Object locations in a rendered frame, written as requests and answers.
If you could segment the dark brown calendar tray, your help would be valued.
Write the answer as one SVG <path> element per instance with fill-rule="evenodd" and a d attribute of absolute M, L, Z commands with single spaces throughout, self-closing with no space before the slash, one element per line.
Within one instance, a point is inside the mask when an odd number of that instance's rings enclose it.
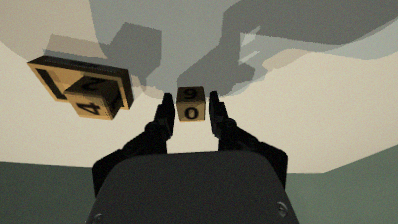
<path fill-rule="evenodd" d="M 90 76 L 118 82 L 123 100 L 120 109 L 129 110 L 134 102 L 128 69 L 46 55 L 27 65 L 55 101 L 70 103 L 63 91 L 83 76 Z"/>

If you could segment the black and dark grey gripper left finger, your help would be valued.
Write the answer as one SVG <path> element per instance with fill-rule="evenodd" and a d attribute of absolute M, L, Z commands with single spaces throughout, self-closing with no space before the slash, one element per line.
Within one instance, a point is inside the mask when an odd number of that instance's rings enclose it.
<path fill-rule="evenodd" d="M 162 104 L 156 110 L 154 120 L 146 124 L 144 131 L 127 142 L 122 149 L 99 159 L 92 166 L 95 199 L 110 170 L 119 162 L 138 155 L 167 154 L 166 141 L 173 136 L 175 107 L 172 94 L 164 93 Z"/>

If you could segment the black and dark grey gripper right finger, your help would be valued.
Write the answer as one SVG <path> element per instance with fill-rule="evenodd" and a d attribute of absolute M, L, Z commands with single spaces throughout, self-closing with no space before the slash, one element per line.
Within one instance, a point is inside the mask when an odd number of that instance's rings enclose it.
<path fill-rule="evenodd" d="M 285 190 L 288 156 L 284 151 L 260 142 L 255 136 L 239 128 L 236 121 L 228 117 L 225 104 L 219 101 L 217 91 L 210 92 L 209 116 L 212 134 L 219 139 L 218 151 L 246 150 L 263 155 L 271 163 Z"/>

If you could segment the wooden number cube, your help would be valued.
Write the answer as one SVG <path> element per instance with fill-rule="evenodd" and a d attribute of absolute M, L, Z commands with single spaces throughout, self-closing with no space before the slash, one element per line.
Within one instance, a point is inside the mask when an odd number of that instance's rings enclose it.
<path fill-rule="evenodd" d="M 206 99 L 203 86 L 179 87 L 176 108 L 179 122 L 205 121 Z"/>
<path fill-rule="evenodd" d="M 113 120 L 123 105 L 116 80 L 83 76 L 63 93 L 79 117 Z"/>

